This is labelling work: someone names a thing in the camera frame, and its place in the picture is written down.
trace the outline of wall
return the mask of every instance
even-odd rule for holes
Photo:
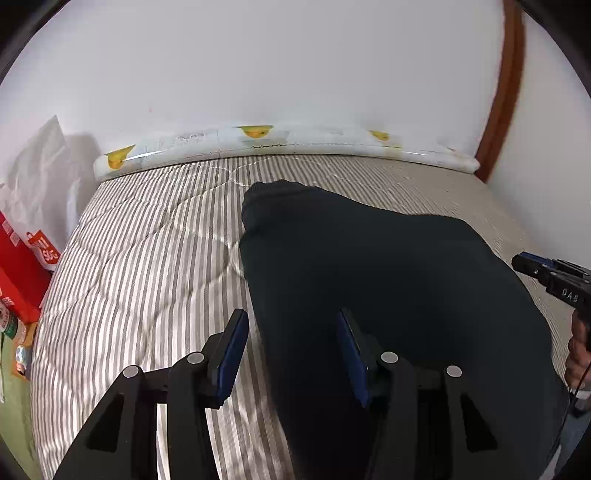
[[[540,253],[591,268],[591,99],[552,38],[525,17],[521,91],[489,185]]]
[[[52,115],[103,152],[288,121],[473,154],[501,45],[501,0],[71,1],[0,85],[0,174]]]

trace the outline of metal screw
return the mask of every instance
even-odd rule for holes
[[[462,376],[462,369],[460,367],[456,367],[455,365],[450,365],[445,369],[445,371],[450,377],[453,378],[458,378]]]
[[[123,369],[123,376],[125,378],[133,378],[139,373],[139,368],[136,365],[130,365]]]
[[[398,362],[398,355],[396,355],[394,352],[384,352],[382,353],[381,359],[387,364],[395,364]]]
[[[187,362],[191,365],[200,364],[205,360],[205,356],[201,352],[193,352],[187,357]]]

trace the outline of cable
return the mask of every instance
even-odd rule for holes
[[[577,401],[577,394],[579,393],[581,385],[583,385],[583,380],[587,376],[587,373],[589,372],[589,368],[591,368],[591,362],[589,363],[589,365],[587,365],[587,368],[585,369],[585,372],[583,373],[581,380],[579,380],[579,384],[577,385],[577,388],[575,389],[574,394],[573,394],[572,398],[570,399],[569,406],[566,407],[566,411],[564,412],[564,417],[562,419],[562,424],[560,425],[560,428],[558,429],[558,433],[556,434],[556,438],[554,439],[554,443],[552,444],[552,448],[550,449],[550,451],[548,452],[548,456],[546,457],[546,463],[548,463],[550,461],[550,456],[554,455],[554,453],[556,452],[556,449],[558,448],[558,442],[560,441],[560,436],[562,435],[562,431],[564,429],[564,424],[566,424],[566,418],[569,416],[570,410],[573,408],[574,403]]]

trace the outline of bed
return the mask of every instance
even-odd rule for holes
[[[251,335],[232,396],[221,410],[208,410],[218,470],[228,479],[294,477],[268,396],[238,250],[244,193],[256,181],[278,179],[383,209],[464,219],[505,262],[522,250],[536,251],[474,175],[421,164],[264,155],[185,163],[106,181],[63,254],[37,333],[31,402],[45,478],[55,473],[123,368],[172,365],[221,331],[236,307],[249,313]],[[548,321],[554,366],[562,373],[568,308],[522,279]],[[158,470],[166,479],[163,407],[159,413]]]

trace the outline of human hand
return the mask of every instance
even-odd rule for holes
[[[577,388],[587,366],[591,363],[591,353],[587,351],[586,346],[589,328],[581,320],[577,310],[573,312],[571,331],[573,336],[569,340],[569,356],[566,359],[564,379],[569,387]],[[585,385],[591,387],[591,369],[587,372],[580,388],[583,389]]]

